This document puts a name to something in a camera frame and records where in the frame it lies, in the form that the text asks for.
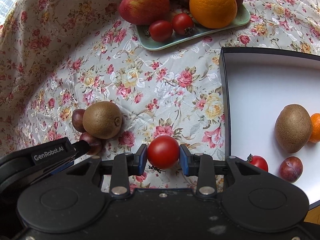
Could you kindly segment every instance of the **tablecloth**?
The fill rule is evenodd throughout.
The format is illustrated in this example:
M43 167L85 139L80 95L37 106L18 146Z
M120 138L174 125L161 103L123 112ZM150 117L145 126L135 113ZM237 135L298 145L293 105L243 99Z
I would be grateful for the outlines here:
M72 111L111 100L123 125L105 141L104 160L135 152L159 135L223 160L220 48L319 54L319 1L244 0L248 25L150 52L120 18L121 0L17 0L1 26L1 155L62 137L75 142L80 134L71 125ZM221 189L223 178L217 181ZM147 165L142 176L130 177L130 187L195 188L196 178L184 177L178 163L161 172Z

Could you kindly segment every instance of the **tomato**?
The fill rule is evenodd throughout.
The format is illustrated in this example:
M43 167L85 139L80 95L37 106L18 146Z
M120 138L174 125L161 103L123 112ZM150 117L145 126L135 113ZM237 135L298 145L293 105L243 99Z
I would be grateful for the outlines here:
M195 24L188 14L180 13L172 19L172 27L177 34L191 35Z
M250 164L252 164L252 165L254 165L254 166L256 166L256 167L258 167L260 169L268 171L268 163L261 156L257 156L257 155L252 156L252 154L250 154L247 161Z
M149 162L158 169L171 168L179 159L178 142L168 135L155 138L149 145L147 157Z
M154 41L162 42L171 37L173 33L170 22L159 20L149 26L149 33Z

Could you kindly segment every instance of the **kiwi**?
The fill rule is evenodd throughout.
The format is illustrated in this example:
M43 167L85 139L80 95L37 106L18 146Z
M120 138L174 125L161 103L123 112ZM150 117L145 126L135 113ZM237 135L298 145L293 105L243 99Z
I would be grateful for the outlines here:
M94 137L110 139L121 128L122 114L119 107L109 101L89 106L83 115L84 129Z
M275 125L276 139L287 153L296 153L309 140L312 122L305 108L300 105L286 106Z

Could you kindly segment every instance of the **green tray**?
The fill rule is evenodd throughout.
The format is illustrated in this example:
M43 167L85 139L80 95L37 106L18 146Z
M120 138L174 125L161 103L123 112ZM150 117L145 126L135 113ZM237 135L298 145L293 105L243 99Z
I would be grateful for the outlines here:
M176 11L177 13L185 12L185 13L190 14L189 10L186 10L186 9L181 10L181 6L179 6L179 5L173 5L173 6L175 7L174 11ZM194 35L186 37L186 36L178 35L175 32L173 32L173 35L165 42L156 42L156 41L152 40L149 33L148 33L149 26L136 26L136 29L137 29L138 39L139 39L142 47L147 50L155 51L155 50L166 49L168 47L177 45L179 43L182 43L185 41L190 41L192 39L195 39L195 38L198 38L201 36L206 36L211 33L216 33L216 32L222 31L222 30L227 30L230 28L245 25L248 22L250 22L250 17L251 17L251 15L250 15L249 11L247 10L247 8L244 5L242 5L238 9L238 13L237 13L236 18L227 27L220 28L220 29L208 29L208 28L203 27L199 23L196 23L194 20L194 22L195 22Z

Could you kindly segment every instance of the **screw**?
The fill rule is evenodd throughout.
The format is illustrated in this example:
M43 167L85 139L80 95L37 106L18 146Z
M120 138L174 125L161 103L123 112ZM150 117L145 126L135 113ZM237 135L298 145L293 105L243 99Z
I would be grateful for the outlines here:
M205 186L205 187L201 187L199 189L199 192L203 195L211 195L215 192L215 189L213 187Z
M168 196L168 195L167 195L166 193L160 193L160 194L159 194L159 197L160 197L160 198L165 198L165 197L167 197L167 196Z
M127 189L125 187L122 186L118 186L118 187L113 187L111 192L115 195L123 195L125 193L127 193Z

